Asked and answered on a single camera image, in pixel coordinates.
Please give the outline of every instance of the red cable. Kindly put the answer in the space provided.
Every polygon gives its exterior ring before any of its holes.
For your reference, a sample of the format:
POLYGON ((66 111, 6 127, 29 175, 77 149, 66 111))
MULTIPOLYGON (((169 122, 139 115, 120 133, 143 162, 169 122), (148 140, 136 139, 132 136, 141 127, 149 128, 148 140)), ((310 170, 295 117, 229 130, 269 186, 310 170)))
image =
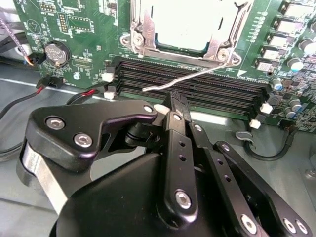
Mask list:
POLYGON ((43 87, 40 87, 37 91, 36 91, 36 94, 39 94, 44 88, 43 87))
POLYGON ((94 89, 89 90, 88 92, 82 93, 83 96, 92 95, 95 92, 94 89))

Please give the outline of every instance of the screw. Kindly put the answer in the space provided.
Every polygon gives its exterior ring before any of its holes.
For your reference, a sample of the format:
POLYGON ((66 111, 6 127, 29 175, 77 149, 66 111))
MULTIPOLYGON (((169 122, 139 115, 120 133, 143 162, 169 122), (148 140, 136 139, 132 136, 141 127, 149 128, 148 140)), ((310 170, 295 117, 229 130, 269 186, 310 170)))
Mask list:
POLYGON ((90 147, 92 145, 92 139, 85 133, 79 133, 74 137, 74 142, 80 147, 90 147))
POLYGON ((245 228, 251 233, 251 234, 255 234, 257 233, 257 227, 255 225, 255 223, 247 216, 247 215, 241 215, 241 222, 243 224, 243 226, 245 226, 245 228))
POLYGON ((233 63, 233 64, 239 63, 239 58, 233 58, 232 63, 233 63))
POLYGON ((194 125, 194 127, 199 131, 199 132, 202 132, 202 128, 200 125, 196 124, 194 125))
POLYGON ((222 147, 224 148, 225 151, 229 152, 229 146, 227 146, 226 144, 222 144, 222 147))
POLYGON ((75 80, 80 80, 80 78, 81 78, 80 73, 79 73, 79 72, 75 72, 75 73, 74 73, 74 79, 75 79, 75 80))
POLYGON ((308 231, 306 229, 306 227, 302 224, 302 222, 300 222, 299 220, 295 221, 296 224, 298 225, 298 227, 300 228, 300 230, 304 233, 304 234, 308 234, 308 231))
POLYGON ((305 174, 309 178, 316 178, 316 171, 315 170, 306 170, 305 174))
POLYGON ((144 105, 144 109, 148 112, 151 113, 153 111, 153 109, 151 107, 149 107, 148 105, 144 105))
POLYGON ((180 116, 178 116, 177 114, 174 114, 174 115, 173 115, 173 117, 174 117, 176 120, 178 120, 178 121, 180 121, 180 120, 181 120, 181 117, 180 117, 180 116))
POLYGON ((46 120, 46 125, 50 129, 54 130, 60 130, 65 127, 64 121, 62 121, 60 118, 49 118, 48 120, 46 120))
POLYGON ((176 201, 183 209, 189 209, 191 207, 190 197, 183 191, 176 192, 176 201))
POLYGON ((229 57, 229 51, 227 49, 221 49, 219 52, 218 52, 218 55, 217 55, 217 58, 219 61, 226 61, 229 57))
POLYGON ((135 34, 133 37, 133 42, 135 46, 141 47, 144 44, 144 38, 141 34, 135 34))
POLYGON ((283 223, 285 224, 285 226, 288 228, 289 231, 291 231, 293 234, 296 233, 295 227, 293 226, 293 224, 289 220, 284 218, 283 223))

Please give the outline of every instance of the motherboard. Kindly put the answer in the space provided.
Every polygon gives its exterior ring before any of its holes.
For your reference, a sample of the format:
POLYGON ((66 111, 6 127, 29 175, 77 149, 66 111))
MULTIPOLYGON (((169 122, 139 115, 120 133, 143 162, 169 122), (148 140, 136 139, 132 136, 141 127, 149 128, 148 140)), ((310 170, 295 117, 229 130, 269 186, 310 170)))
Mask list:
POLYGON ((315 0, 14 0, 39 71, 88 88, 115 75, 117 95, 180 83, 193 110, 316 133, 315 0))

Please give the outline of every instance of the robotic arm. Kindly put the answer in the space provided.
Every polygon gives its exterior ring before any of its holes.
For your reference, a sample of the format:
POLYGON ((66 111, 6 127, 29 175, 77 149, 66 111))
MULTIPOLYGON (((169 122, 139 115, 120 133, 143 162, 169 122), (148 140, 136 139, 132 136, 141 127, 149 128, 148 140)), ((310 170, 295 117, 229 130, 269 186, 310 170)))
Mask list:
POLYGON ((311 237, 304 220, 226 142, 212 145, 170 93, 35 110, 17 164, 58 214, 52 237, 311 237), (146 153, 92 181, 94 161, 146 153))

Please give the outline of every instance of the capacitor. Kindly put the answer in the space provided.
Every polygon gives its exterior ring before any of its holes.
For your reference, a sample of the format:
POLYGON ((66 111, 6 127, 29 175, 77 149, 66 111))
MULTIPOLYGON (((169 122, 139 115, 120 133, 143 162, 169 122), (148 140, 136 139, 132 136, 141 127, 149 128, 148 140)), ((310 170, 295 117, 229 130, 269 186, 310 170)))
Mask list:
POLYGON ((311 31, 316 32, 316 21, 311 24, 311 31))
POLYGON ((300 42, 298 46, 305 54, 315 54, 316 53, 316 43, 311 39, 305 39, 300 42))
POLYGON ((299 58, 290 59, 289 61, 287 61, 287 65, 294 72, 298 72, 304 67, 304 64, 301 62, 299 58))
POLYGON ((274 78, 272 80, 272 88, 273 88, 273 90, 282 90, 283 89, 281 78, 274 78))
POLYGON ((296 115, 296 113, 295 113, 294 111, 292 111, 290 107, 287 107, 287 108, 284 110, 284 113, 285 113, 285 116, 286 116, 288 119, 292 119, 292 118, 294 118, 294 116, 296 115))
POLYGON ((299 99, 290 101, 289 105, 291 107, 291 110, 294 112, 298 112, 302 108, 302 104, 299 99))

